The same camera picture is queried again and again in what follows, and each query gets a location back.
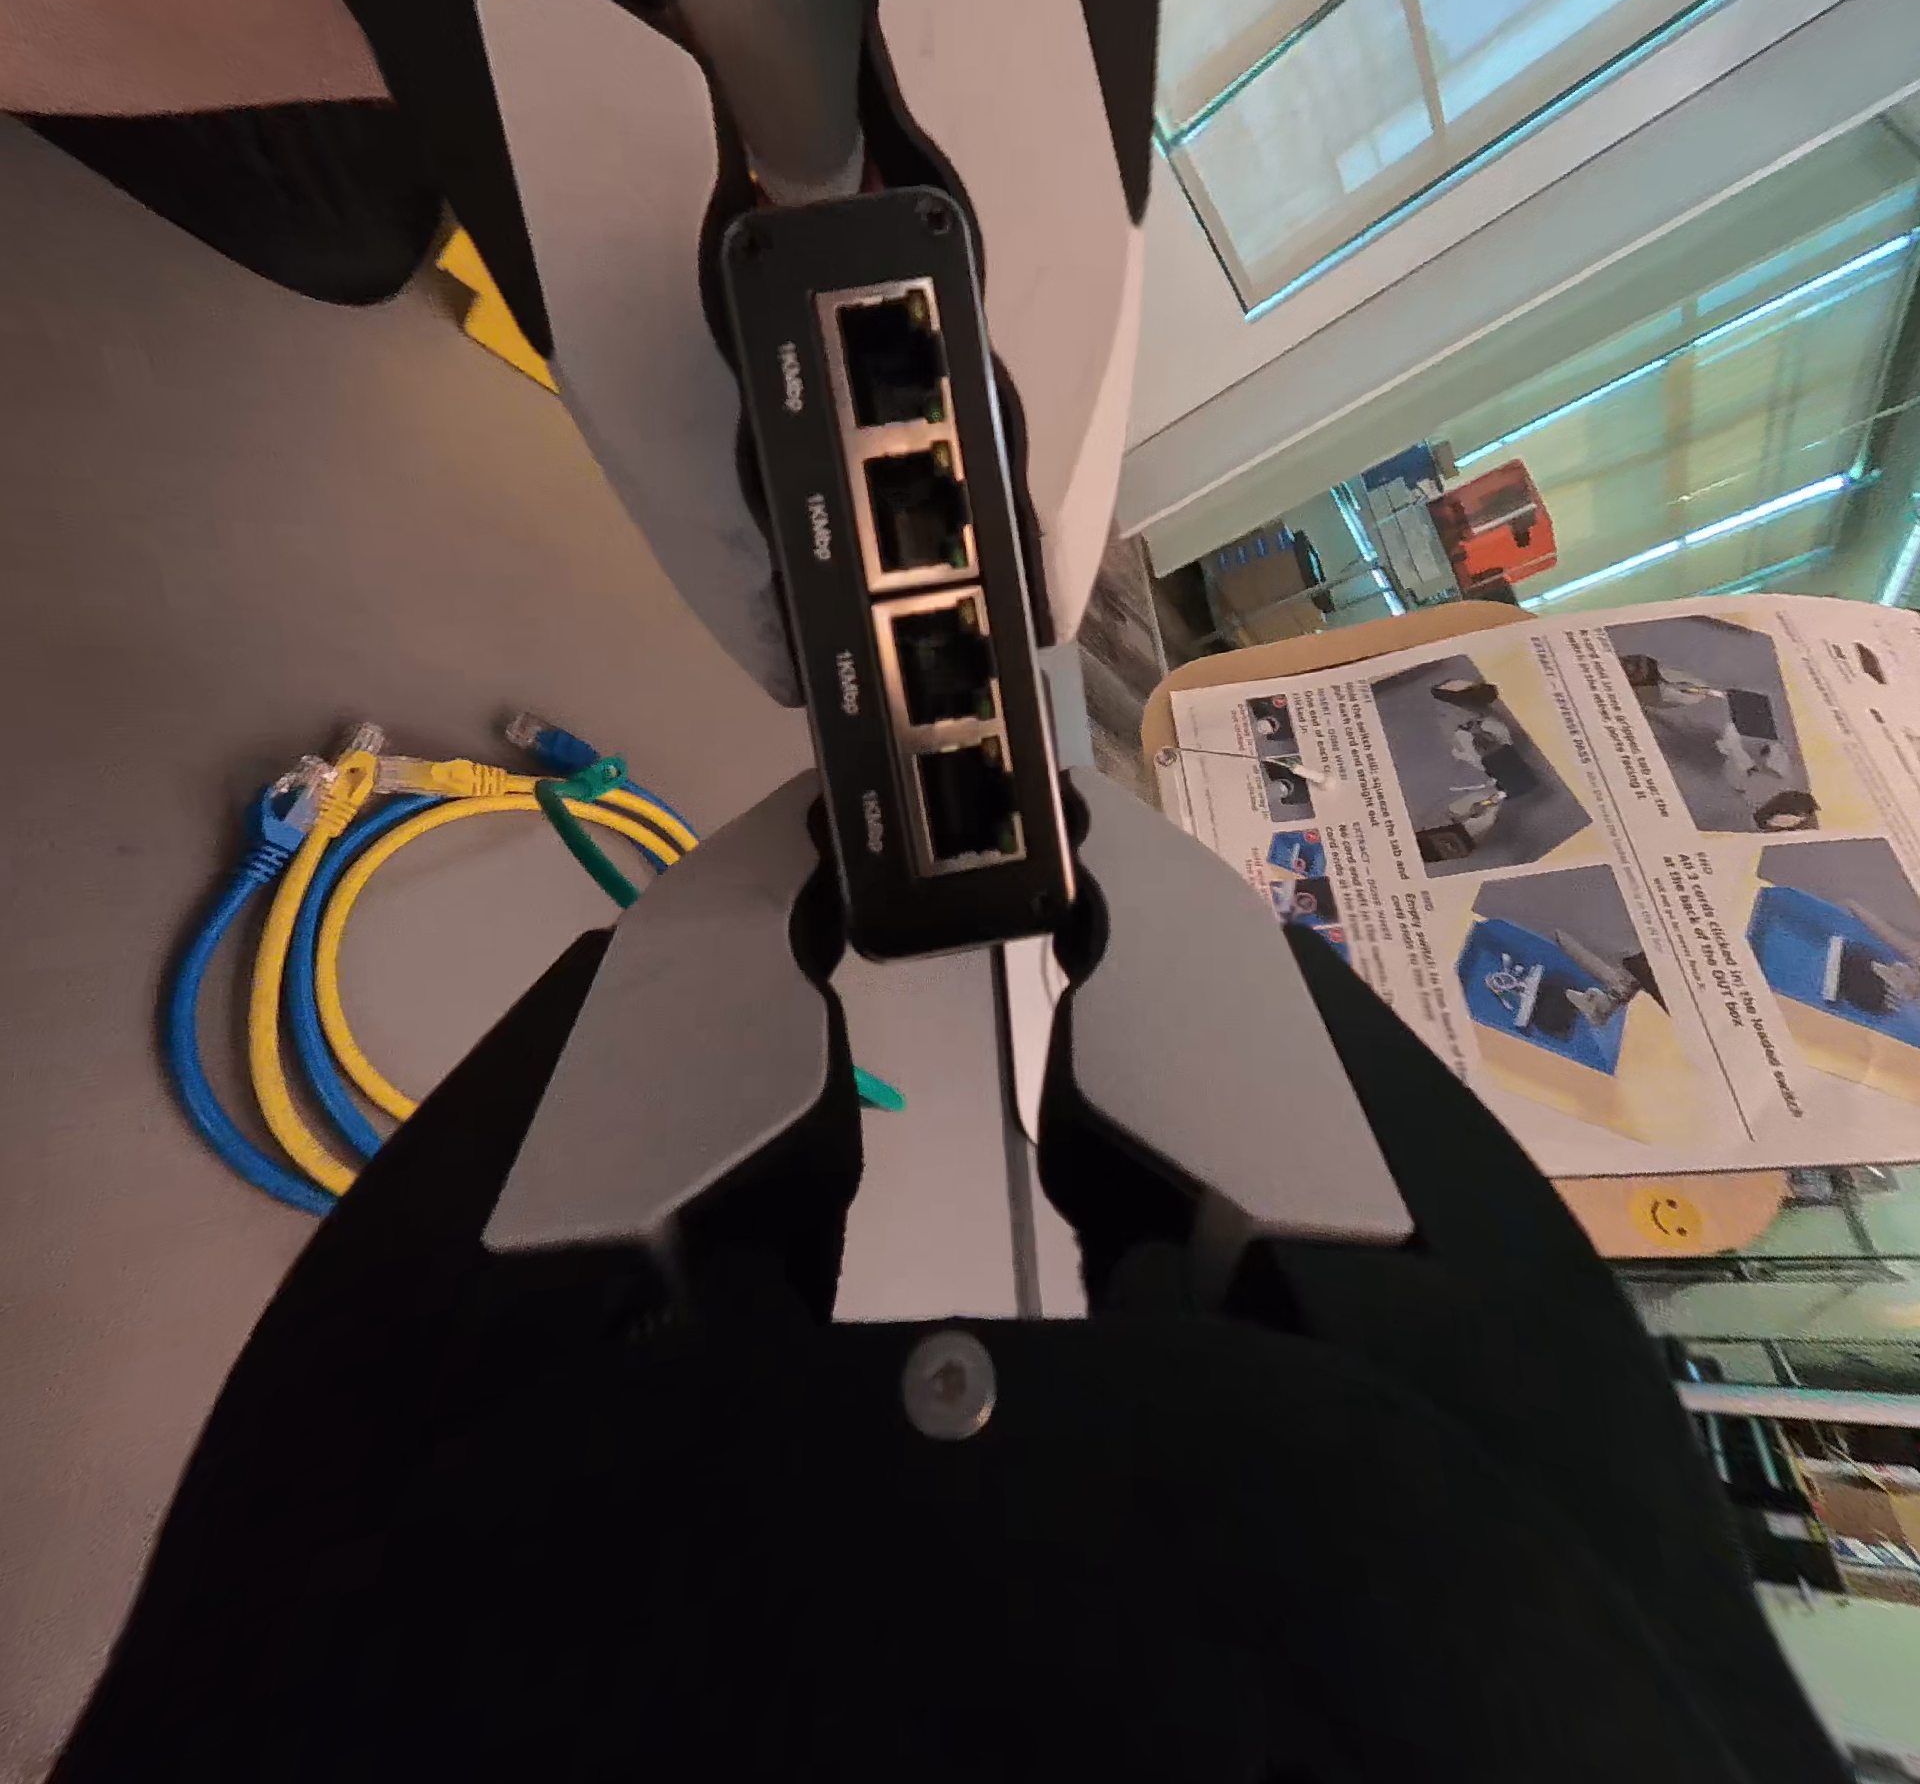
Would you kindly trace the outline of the orange box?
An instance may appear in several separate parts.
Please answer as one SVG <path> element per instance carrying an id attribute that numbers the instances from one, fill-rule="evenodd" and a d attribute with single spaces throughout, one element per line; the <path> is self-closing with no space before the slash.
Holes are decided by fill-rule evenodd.
<path id="1" fill-rule="evenodd" d="M 1464 602 L 1484 602 L 1494 587 L 1519 587 L 1558 568 L 1547 499 L 1519 455 L 1443 492 L 1429 505 L 1429 527 L 1443 540 L 1443 563 Z"/>

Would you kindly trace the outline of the white framed window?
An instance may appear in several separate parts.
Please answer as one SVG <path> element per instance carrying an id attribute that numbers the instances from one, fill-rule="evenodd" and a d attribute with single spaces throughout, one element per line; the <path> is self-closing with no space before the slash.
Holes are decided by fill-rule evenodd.
<path id="1" fill-rule="evenodd" d="M 1158 0 L 1158 155 L 1260 315 L 1703 13 L 1707 0 Z"/>

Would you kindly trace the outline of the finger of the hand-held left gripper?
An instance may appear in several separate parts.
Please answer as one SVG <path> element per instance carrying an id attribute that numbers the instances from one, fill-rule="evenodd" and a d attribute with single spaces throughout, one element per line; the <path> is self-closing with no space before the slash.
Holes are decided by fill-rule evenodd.
<path id="1" fill-rule="evenodd" d="M 739 499 L 732 369 L 701 301 L 716 102 L 618 0 L 480 0 L 564 409 L 701 629 L 802 710 L 776 554 Z"/>
<path id="2" fill-rule="evenodd" d="M 1129 453 L 1145 240 L 1082 0 L 876 0 L 908 125 L 981 226 L 984 332 L 1024 418 L 1058 645 L 1079 641 Z"/>

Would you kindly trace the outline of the black network switch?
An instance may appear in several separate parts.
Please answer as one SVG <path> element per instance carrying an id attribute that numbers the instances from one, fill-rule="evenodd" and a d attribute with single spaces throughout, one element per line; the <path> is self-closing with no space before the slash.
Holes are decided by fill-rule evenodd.
<path id="1" fill-rule="evenodd" d="M 719 298 L 854 948 L 1058 937 L 1079 848 L 958 203 L 739 213 Z"/>

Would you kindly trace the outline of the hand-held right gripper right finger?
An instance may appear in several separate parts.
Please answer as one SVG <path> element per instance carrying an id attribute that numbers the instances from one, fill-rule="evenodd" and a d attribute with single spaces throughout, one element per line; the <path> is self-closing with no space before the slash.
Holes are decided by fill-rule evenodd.
<path id="1" fill-rule="evenodd" d="M 1219 1310 L 1260 1243 L 1403 1252 L 1411 1206 L 1260 890 L 1110 775 L 1073 775 L 1079 915 L 1037 1180 L 1091 1312 Z"/>

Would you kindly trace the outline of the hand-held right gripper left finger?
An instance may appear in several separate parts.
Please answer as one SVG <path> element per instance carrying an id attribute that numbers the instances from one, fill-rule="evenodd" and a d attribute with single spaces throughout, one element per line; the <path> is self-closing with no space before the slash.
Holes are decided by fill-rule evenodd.
<path id="1" fill-rule="evenodd" d="M 865 1114 L 825 785 L 794 775 L 618 915 L 483 1252 L 645 1252 L 675 1296 L 757 1266 L 829 1321 Z"/>

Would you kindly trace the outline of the metal storage shelf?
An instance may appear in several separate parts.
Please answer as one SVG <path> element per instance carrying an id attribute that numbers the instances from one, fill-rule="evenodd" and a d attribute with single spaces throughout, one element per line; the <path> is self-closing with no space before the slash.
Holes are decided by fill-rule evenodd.
<path id="1" fill-rule="evenodd" d="M 1472 602 L 1443 527 L 1443 455 L 1411 444 L 1198 563 L 1219 645 L 1281 645 Z"/>

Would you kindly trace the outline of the yellow plastic bin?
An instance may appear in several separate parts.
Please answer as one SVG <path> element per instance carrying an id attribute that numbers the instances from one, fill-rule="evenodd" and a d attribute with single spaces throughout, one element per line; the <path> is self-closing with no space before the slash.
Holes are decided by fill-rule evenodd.
<path id="1" fill-rule="evenodd" d="M 461 326 L 505 369 L 518 369 L 521 381 L 533 381 L 539 394 L 564 394 L 552 369 L 533 355 L 533 341 L 518 326 L 509 298 L 496 288 L 483 252 L 471 248 L 471 232 L 461 226 L 461 213 L 442 213 L 440 240 L 429 240 L 429 279 L 451 298 Z"/>

